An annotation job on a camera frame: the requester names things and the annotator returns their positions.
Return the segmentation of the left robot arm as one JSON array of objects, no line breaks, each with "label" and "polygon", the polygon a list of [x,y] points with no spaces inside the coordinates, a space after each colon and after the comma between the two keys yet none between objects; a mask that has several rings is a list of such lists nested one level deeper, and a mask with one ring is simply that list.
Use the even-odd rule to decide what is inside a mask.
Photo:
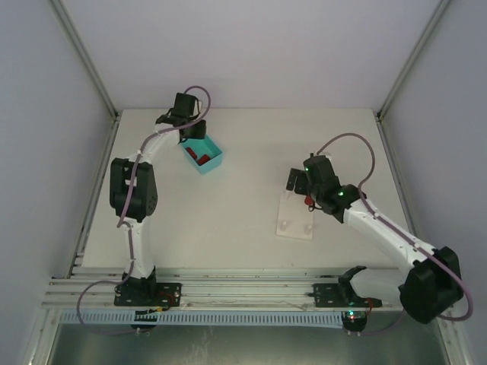
[{"label": "left robot arm", "polygon": [[150,249],[151,216],[158,205],[154,165],[188,138],[203,139],[206,113],[199,99],[185,90],[173,106],[156,119],[153,132],[127,158],[110,165],[109,203],[119,218],[116,226],[126,232],[127,266],[115,288],[115,306],[146,306],[165,310],[173,306],[173,294],[157,282]]}]

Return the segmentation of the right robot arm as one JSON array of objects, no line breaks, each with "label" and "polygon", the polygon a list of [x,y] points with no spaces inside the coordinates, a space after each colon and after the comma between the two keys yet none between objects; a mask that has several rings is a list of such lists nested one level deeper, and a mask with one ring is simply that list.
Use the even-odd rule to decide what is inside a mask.
[{"label": "right robot arm", "polygon": [[309,211],[321,211],[359,232],[394,264],[394,269],[356,266],[339,278],[345,300],[356,297],[401,306],[428,324],[465,298],[457,254],[420,240],[382,214],[357,186],[343,185],[325,155],[310,155],[292,168],[286,190],[301,196]]}]

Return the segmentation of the long red spring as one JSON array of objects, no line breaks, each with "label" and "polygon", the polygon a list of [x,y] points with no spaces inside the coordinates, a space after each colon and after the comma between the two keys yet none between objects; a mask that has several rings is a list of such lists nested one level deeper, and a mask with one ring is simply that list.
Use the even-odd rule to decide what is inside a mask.
[{"label": "long red spring", "polygon": [[207,154],[204,154],[202,155],[198,160],[197,160],[197,164],[199,166],[202,166],[203,164],[207,163],[208,161],[210,161],[211,158],[210,156],[208,156]]}]

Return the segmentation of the large red spring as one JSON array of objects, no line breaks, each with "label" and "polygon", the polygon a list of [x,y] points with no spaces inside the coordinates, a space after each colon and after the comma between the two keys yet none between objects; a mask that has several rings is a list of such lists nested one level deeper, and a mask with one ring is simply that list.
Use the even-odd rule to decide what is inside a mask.
[{"label": "large red spring", "polygon": [[314,200],[311,198],[310,195],[307,195],[305,197],[305,200],[304,200],[304,203],[307,205],[307,206],[312,206],[314,204]]}]

